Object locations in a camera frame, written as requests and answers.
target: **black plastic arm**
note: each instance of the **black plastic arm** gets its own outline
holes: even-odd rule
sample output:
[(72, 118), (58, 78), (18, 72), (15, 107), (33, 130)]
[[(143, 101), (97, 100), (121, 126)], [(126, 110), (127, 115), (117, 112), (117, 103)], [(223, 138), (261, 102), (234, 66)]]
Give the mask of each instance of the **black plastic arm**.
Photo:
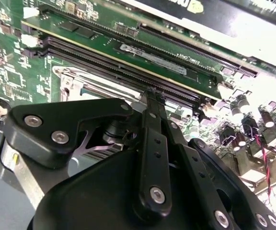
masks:
[[(146, 91), (141, 101), (147, 105), (142, 114), (120, 99), (26, 105), (10, 111), (3, 146), (41, 165), (41, 174), (37, 164), (29, 170), (38, 188), (43, 188), (44, 178), (39, 175), (53, 175), (72, 154), (123, 144), (123, 151), (59, 180), (48, 192), (42, 189), (33, 230), (276, 230), (274, 214), (206, 143), (185, 141), (167, 118), (160, 94)], [(40, 122), (27, 122), (29, 115)], [(56, 142), (55, 131), (69, 139)], [(21, 172), (11, 164), (13, 155), (4, 159), (9, 169)], [(21, 176), (26, 192), (31, 185)]]
[[(80, 131), (94, 131), (105, 122), (126, 119), (132, 113), (126, 102), (115, 98), (21, 105), (9, 112), (4, 136), (11, 147), (34, 161), (48, 168), (60, 168), (67, 165), (78, 147)], [(28, 126), (24, 120), (29, 115), (39, 117), (42, 124)], [(66, 133), (68, 142), (54, 142), (51, 136), (55, 131)]]

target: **green circuit board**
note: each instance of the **green circuit board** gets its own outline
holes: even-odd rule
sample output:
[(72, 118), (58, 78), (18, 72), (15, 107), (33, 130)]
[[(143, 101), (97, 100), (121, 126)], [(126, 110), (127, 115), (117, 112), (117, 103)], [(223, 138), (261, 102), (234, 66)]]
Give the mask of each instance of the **green circuit board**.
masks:
[[(176, 58), (185, 59), (215, 73), (225, 75), (226, 72), (222, 70), (227, 67), (238, 69), (243, 74), (252, 77), (261, 71), (276, 75), (276, 67), (255, 58), (244, 57), (213, 44), (194, 32), (115, 3), (113, 0), (37, 0), (32, 4), (36, 6), (51, 5), (78, 18), (134, 37), (138, 41), (174, 55)], [(171, 36), (179, 39), (178, 42), (172, 42)], [(184, 46), (185, 43), (191, 44), (191, 46)], [(214, 59), (218, 55), (225, 58)]]
[(147, 52), (143, 52), (139, 55), (140, 50), (132, 46), (131, 49), (135, 49), (135, 53), (123, 51), (120, 48), (127, 45), (126, 43), (121, 43), (118, 40), (101, 35), (97, 32), (92, 33), (90, 30), (85, 30), (82, 27), (75, 31), (71, 31), (69, 30), (69, 23), (60, 16), (43, 14), (41, 16), (24, 19), (22, 20), (22, 24), (28, 25), (45, 34), (79, 45), (85, 49), (95, 51), (96, 53), (121, 63), (133, 66), (154, 75), (154, 77), (169, 79), (169, 81), (175, 84), (181, 84), (207, 97), (213, 99), (221, 98), (219, 92), (216, 90), (215, 82), (212, 81), (210, 75), (204, 74), (203, 70), (197, 72), (196, 69), (190, 69), (180, 64), (175, 65), (172, 62), (163, 63), (163, 61), (165, 61), (163, 58), (150, 56), (152, 54)]
[[(189, 73), (188, 76), (184, 76), (175, 73), (175, 71), (156, 65), (154, 62), (134, 55), (133, 53), (120, 52), (120, 47), (124, 43), (100, 33), (94, 33), (93, 36), (86, 37), (78, 34), (78, 31), (66, 30), (62, 27), (62, 24), (68, 20), (60, 15), (55, 15), (53, 13), (40, 14), (24, 19), (24, 6), (38, 6), (44, 2), (46, 2), (46, 0), (43, 0), (43, 2), (30, 0), (25, 0), (23, 2), (0, 0), (0, 58), (3, 60), (0, 62), (0, 98), (7, 101), (12, 107), (21, 104), (60, 101), (61, 79), (53, 69), (56, 67), (61, 69), (79, 68), (70, 62), (50, 55), (44, 58), (29, 58), (23, 55), (22, 53), (26, 45), (22, 43), (21, 34), (27, 34), (27, 32), (22, 30), (22, 24), (35, 28), (43, 34), (58, 37), (68, 43), (75, 44), (85, 49), (92, 49), (111, 59), (123, 61), (123, 63), (130, 64), (137, 69), (153, 74), (154, 77), (164, 76), (173, 82), (186, 85), (189, 89), (207, 95), (213, 99), (220, 99), (220, 94), (217, 91), (214, 81), (205, 76), (203, 72), (213, 73), (217, 76), (222, 74), (224, 80), (231, 84), (232, 82), (237, 82), (237, 84), (235, 84), (235, 92), (245, 92), (248, 86), (250, 86), (250, 82), (255, 79), (249, 77), (248, 83), (244, 83), (242, 80), (239, 81), (233, 74), (223, 72), (223, 66), (218, 62), (205, 58), (205, 56), (197, 55), (195, 52), (190, 53), (188, 49), (169, 43), (147, 32), (139, 31), (138, 33), (132, 33), (131, 31), (129, 35), (129, 29), (134, 30), (134, 28), (137, 27), (138, 20), (129, 19), (125, 15), (111, 12), (110, 9), (101, 4), (92, 3), (93, 9), (99, 14), (99, 18), (96, 21), (94, 20), (94, 23), (101, 24), (105, 28), (110, 29), (110, 31), (118, 32), (118, 34), (122, 34), (121, 29), (124, 29), (126, 25), (123, 35), (131, 37), (137, 42), (148, 44), (150, 47), (157, 47), (157, 50), (164, 51), (165, 54), (171, 54), (171, 56), (176, 59), (181, 59), (181, 61), (185, 60), (188, 62), (188, 66), (193, 66), (193, 69), (202, 67), (201, 71), (195, 71), (191, 68), (187, 68), (187, 65), (184, 65)], [(66, 2), (69, 1), (59, 0), (48, 1), (47, 3), (58, 7), (56, 5), (57, 2), (60, 3), (60, 8), (65, 11)], [(84, 5), (87, 6), (90, 1), (83, 2)], [(33, 38), (38, 38), (39, 35), (40, 34), (35, 34)], [(178, 56), (178, 54), (182, 54), (189, 58)], [(259, 93), (258, 87), (252, 88), (253, 93), (255, 93), (255, 90)], [(225, 106), (225, 108), (228, 111), (218, 114), (216, 122), (201, 122), (200, 124), (199, 136), (214, 149), (220, 145), (216, 142), (218, 140), (218, 132), (224, 125), (230, 123), (228, 105), (227, 107)], [(183, 118), (181, 108), (175, 107), (174, 110), (175, 111), (169, 111), (169, 114), (176, 113)], [(272, 112), (274, 119), (276, 119), (276, 110)], [(182, 121), (184, 133), (187, 132), (187, 128), (190, 129), (191, 123), (192, 121), (190, 119)], [(224, 155), (229, 151), (230, 148), (222, 148), (218, 154)]]

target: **screw head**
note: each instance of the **screw head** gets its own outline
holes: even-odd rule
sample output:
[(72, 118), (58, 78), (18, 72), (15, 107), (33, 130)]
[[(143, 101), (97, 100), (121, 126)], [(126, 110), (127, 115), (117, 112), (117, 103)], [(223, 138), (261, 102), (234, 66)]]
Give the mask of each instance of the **screw head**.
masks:
[(177, 124), (174, 122), (171, 122), (171, 126), (172, 126), (172, 128), (177, 128)]
[(150, 113), (149, 115), (150, 115), (151, 117), (153, 117), (153, 118), (156, 118), (156, 115), (153, 114), (153, 113)]
[(273, 216), (268, 215), (268, 218), (270, 220), (270, 223), (276, 227), (276, 219)]
[(267, 224), (267, 221), (264, 219), (264, 217), (260, 214), (256, 214), (256, 218), (258, 220), (258, 222), (263, 225), (264, 227), (267, 227), (268, 224)]
[(30, 127), (39, 127), (42, 125), (42, 120), (38, 116), (35, 115), (29, 115), (24, 118), (25, 124), (27, 124)]
[(163, 204), (165, 202), (165, 199), (166, 199), (165, 194), (160, 188), (152, 187), (149, 192), (152, 199), (155, 201), (155, 203)]
[(199, 147), (201, 147), (201, 148), (204, 148), (204, 147), (205, 147), (204, 143), (203, 143), (202, 141), (200, 141), (200, 140), (198, 140), (196, 143), (197, 143), (197, 145), (198, 145)]
[(215, 211), (215, 217), (216, 220), (218, 221), (218, 223), (224, 227), (225, 229), (228, 228), (228, 226), (230, 225), (229, 220), (227, 219), (227, 217), (224, 215), (223, 212), (216, 210)]
[(63, 131), (55, 131), (52, 133), (52, 140), (57, 144), (66, 144), (69, 141), (69, 136)]
[(124, 110), (129, 110), (129, 107), (126, 104), (122, 104), (121, 108), (124, 109)]

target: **white sticker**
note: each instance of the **white sticker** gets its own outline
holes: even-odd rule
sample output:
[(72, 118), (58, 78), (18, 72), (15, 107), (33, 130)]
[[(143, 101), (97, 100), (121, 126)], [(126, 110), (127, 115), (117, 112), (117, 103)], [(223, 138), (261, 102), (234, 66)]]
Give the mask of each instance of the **white sticker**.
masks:
[(135, 49), (131, 46), (122, 44), (120, 49), (123, 50), (123, 51), (129, 52), (129, 53), (138, 55), (140, 57), (143, 57), (143, 58), (145, 58), (145, 59), (147, 59), (151, 62), (154, 62), (155, 64), (157, 64), (159, 66), (165, 67), (165, 68), (170, 69), (174, 72), (177, 72), (177, 73), (180, 73), (180, 74), (183, 74), (183, 75), (187, 75), (187, 70), (184, 67), (175, 65), (175, 64), (173, 64), (169, 61), (166, 61), (166, 60), (161, 59), (159, 57), (156, 57), (154, 55), (147, 54), (147, 53), (145, 53), (141, 50)]

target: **cable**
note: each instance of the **cable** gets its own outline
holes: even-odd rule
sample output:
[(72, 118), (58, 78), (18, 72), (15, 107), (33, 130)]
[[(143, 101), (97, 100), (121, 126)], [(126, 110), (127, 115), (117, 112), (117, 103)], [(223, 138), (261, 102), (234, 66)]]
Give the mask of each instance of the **cable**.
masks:
[[(241, 130), (241, 127), (242, 127), (243, 130), (244, 130), (244, 126), (248, 126), (248, 127), (250, 128), (250, 130), (251, 130), (251, 137), (247, 136), (247, 135)], [(252, 129), (252, 127), (251, 127), (250, 125), (242, 124), (242, 125), (240, 125), (239, 130), (240, 130), (240, 132), (241, 132), (242, 134), (244, 134), (246, 137), (248, 137), (248, 138), (252, 138), (252, 137), (253, 137), (253, 129)]]
[(261, 147), (262, 153), (263, 153), (263, 158), (264, 158), (264, 162), (265, 162), (266, 180), (267, 180), (267, 184), (268, 184), (267, 193), (268, 193), (268, 199), (269, 199), (269, 202), (270, 202), (270, 195), (271, 195), (271, 190), (272, 190), (271, 181), (270, 181), (270, 167), (268, 165), (268, 159), (267, 159), (266, 151), (265, 151), (264, 147), (262, 146), (262, 142), (261, 142), (259, 136), (256, 135), (255, 139), (256, 139), (257, 144)]

